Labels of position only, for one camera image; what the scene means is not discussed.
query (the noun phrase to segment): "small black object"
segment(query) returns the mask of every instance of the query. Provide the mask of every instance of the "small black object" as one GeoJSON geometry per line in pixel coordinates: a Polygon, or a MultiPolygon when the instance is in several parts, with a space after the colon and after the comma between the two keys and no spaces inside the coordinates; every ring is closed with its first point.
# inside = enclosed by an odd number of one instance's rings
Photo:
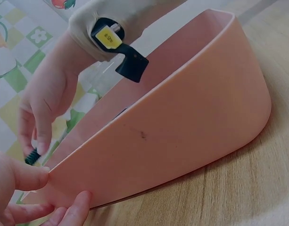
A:
{"type": "MultiPolygon", "coordinates": [[[[125,55],[123,62],[116,68],[116,72],[126,77],[129,80],[134,82],[140,82],[141,76],[144,73],[144,70],[149,64],[148,59],[142,56],[137,52],[133,47],[122,43],[116,49],[107,49],[97,38],[96,34],[101,31],[106,25],[111,27],[117,22],[109,18],[100,18],[94,25],[94,28],[91,31],[91,37],[99,45],[99,47],[109,53],[121,53],[125,55]]],[[[124,39],[124,30],[121,27],[119,31],[116,32],[118,37],[124,39]]]]}
{"type": "Polygon", "coordinates": [[[28,165],[34,165],[36,163],[36,161],[38,161],[38,159],[41,156],[37,153],[37,149],[35,148],[25,159],[25,163],[27,163],[28,165]]]}

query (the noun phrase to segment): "wood grain surface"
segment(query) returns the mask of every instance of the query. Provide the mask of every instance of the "wood grain surface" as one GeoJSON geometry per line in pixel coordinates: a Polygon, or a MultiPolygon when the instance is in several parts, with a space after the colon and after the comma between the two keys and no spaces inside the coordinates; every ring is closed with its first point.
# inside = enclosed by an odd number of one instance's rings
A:
{"type": "Polygon", "coordinates": [[[238,16],[271,93],[270,121],[241,150],[92,210],[87,226],[289,226],[289,0],[190,1],[238,16]]]}

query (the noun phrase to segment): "fingernail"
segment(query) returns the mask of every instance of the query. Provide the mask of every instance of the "fingernail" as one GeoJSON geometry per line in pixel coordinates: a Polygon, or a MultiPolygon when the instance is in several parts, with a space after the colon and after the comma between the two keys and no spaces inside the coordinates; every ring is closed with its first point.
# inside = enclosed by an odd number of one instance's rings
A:
{"type": "Polygon", "coordinates": [[[43,166],[43,167],[42,167],[42,169],[43,169],[44,171],[46,171],[47,173],[49,173],[49,172],[50,172],[50,168],[49,168],[49,167],[47,167],[47,166],[43,166]]]}
{"type": "Polygon", "coordinates": [[[46,151],[46,145],[44,143],[39,143],[37,146],[37,153],[42,156],[46,153],[46,151]]]}

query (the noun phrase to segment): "checkered mat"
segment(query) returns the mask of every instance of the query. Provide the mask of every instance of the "checkered mat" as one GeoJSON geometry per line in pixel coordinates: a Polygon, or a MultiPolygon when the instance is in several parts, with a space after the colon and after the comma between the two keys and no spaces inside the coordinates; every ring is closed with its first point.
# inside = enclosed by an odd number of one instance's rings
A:
{"type": "MultiPolygon", "coordinates": [[[[37,66],[53,48],[55,39],[6,0],[0,0],[0,36],[8,47],[0,54],[0,151],[23,161],[17,140],[18,103],[37,66]]],[[[41,158],[40,164],[47,161],[63,137],[98,101],[98,93],[88,83],[87,76],[90,75],[80,76],[70,109],[53,123],[50,151],[41,158]]],[[[15,192],[12,202],[16,202],[20,195],[21,192],[15,192]]]]}

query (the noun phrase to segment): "sleeve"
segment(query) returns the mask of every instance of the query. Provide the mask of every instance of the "sleeve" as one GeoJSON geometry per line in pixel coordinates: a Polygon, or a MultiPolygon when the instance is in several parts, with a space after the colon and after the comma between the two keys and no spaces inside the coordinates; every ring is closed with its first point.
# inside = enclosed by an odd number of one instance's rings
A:
{"type": "Polygon", "coordinates": [[[69,20],[71,37],[98,61],[110,61],[115,55],[99,49],[91,31],[101,17],[110,18],[123,27],[124,43],[130,45],[153,22],[186,0],[90,0],[69,20]]]}

